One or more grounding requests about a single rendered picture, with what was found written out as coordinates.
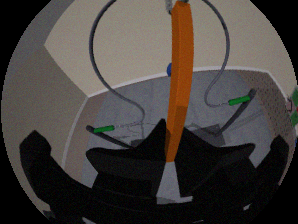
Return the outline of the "orange handle with grey loop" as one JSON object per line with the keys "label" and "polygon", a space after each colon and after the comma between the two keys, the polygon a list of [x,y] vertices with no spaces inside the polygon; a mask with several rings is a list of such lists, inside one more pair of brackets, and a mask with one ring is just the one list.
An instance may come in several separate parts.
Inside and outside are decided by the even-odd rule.
{"label": "orange handle with grey loop", "polygon": [[193,20],[188,0],[166,0],[165,7],[172,18],[172,76],[170,76],[170,97],[168,121],[166,121],[166,145],[164,152],[166,163],[172,163],[176,157],[178,144],[188,113],[190,85],[193,75]]}

